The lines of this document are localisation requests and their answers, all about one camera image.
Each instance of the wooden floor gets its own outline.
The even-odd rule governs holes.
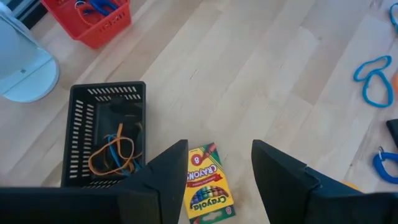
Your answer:
[[[46,15],[32,31],[58,59],[60,81],[35,103],[0,99],[0,185],[59,185],[72,85],[143,80],[148,161],[179,139],[190,148],[215,142],[236,202],[237,216],[224,223],[266,220],[253,139],[363,192],[398,191],[371,165],[378,146],[396,152],[385,121],[398,118],[398,104],[367,105],[353,81],[358,66],[385,54],[394,60],[385,74],[396,72],[393,2],[132,0],[134,25],[100,50]],[[369,95],[386,100],[379,80]]]

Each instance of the white plastic object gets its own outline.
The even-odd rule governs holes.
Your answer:
[[[44,97],[59,78],[54,58],[21,22],[4,12],[0,12],[0,33],[0,94],[24,103]]]

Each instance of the blue strap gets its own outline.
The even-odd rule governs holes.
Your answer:
[[[398,184],[398,177],[393,177],[390,174],[387,173],[385,170],[382,161],[385,161],[386,159],[393,160],[395,162],[398,162],[398,154],[390,153],[390,152],[380,152],[379,154],[376,154],[373,157],[373,165],[374,168],[376,169],[377,173],[380,175],[380,177],[392,184]]]
[[[397,24],[396,18],[394,17],[394,14],[393,14],[393,8],[394,8],[394,6],[397,6],[397,5],[398,5],[398,2],[394,3],[390,7],[390,20],[391,20],[392,25],[394,25],[394,27],[396,28],[396,33],[398,34],[398,24]]]
[[[369,64],[378,62],[380,60],[386,60],[386,64],[381,67],[381,68],[376,68],[374,70],[371,70],[365,77],[360,78],[359,74],[361,73],[362,69]],[[392,57],[390,55],[385,55],[382,57],[379,57],[375,60],[372,61],[368,61],[363,63],[354,73],[354,81],[356,82],[363,82],[365,81],[365,84],[363,85],[363,89],[362,89],[362,95],[364,100],[369,103],[372,106],[375,106],[377,108],[386,108],[388,106],[390,106],[392,104],[392,102],[394,101],[394,92],[392,89],[392,85],[390,84],[389,80],[387,79],[387,77],[384,75],[384,73],[382,72],[382,70],[384,70],[385,68],[387,68],[392,62]],[[373,75],[378,75],[381,80],[383,81],[384,85],[387,88],[387,96],[388,96],[388,102],[387,104],[380,104],[380,103],[376,103],[374,101],[371,101],[368,97],[368,87],[369,84],[372,80]]]

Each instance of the black basket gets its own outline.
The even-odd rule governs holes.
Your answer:
[[[126,178],[123,175],[94,175],[88,158],[104,145],[104,137],[118,131],[134,141],[136,161],[145,164],[146,86],[144,82],[74,85],[70,89],[68,123],[63,153],[62,187],[108,188]],[[136,127],[137,119],[141,128]],[[122,153],[131,144],[122,141]],[[95,167],[103,166],[93,159]]]

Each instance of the crayola crayon box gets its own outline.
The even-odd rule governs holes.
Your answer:
[[[216,145],[189,150],[184,204],[190,223],[210,224],[232,217],[233,203]]]

